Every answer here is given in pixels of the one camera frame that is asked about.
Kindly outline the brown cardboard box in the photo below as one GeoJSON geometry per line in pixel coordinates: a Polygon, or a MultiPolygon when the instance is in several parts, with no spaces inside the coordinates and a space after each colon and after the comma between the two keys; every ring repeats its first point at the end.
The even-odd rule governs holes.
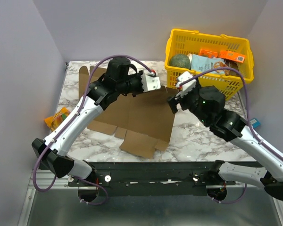
{"type": "Polygon", "coordinates": [[[87,129],[122,138],[121,150],[151,159],[169,146],[175,115],[167,98],[176,93],[162,86],[136,97],[120,95],[87,129]]]}

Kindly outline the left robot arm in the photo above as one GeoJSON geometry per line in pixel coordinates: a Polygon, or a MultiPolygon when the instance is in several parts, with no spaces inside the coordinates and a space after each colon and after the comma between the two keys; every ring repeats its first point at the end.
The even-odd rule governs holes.
{"type": "Polygon", "coordinates": [[[66,119],[44,139],[32,143],[38,159],[33,178],[40,164],[45,165],[56,178],[70,175],[90,186],[95,181],[93,168],[86,161],[68,157],[70,147],[81,132],[120,95],[145,93],[146,73],[131,63],[133,57],[113,55],[101,60],[90,72],[83,96],[66,119]]]}

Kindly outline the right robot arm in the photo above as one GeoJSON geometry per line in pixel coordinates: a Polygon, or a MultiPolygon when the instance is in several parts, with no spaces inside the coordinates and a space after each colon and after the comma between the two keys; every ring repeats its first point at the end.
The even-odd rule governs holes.
{"type": "Polygon", "coordinates": [[[196,86],[186,95],[179,92],[169,97],[167,102],[173,113],[177,113],[177,105],[189,110],[215,136],[243,149],[261,165],[247,167],[217,160],[205,174],[206,180],[214,185],[224,181],[254,185],[283,201],[283,160],[256,140],[244,118],[225,109],[225,96],[216,87],[196,86]]]}

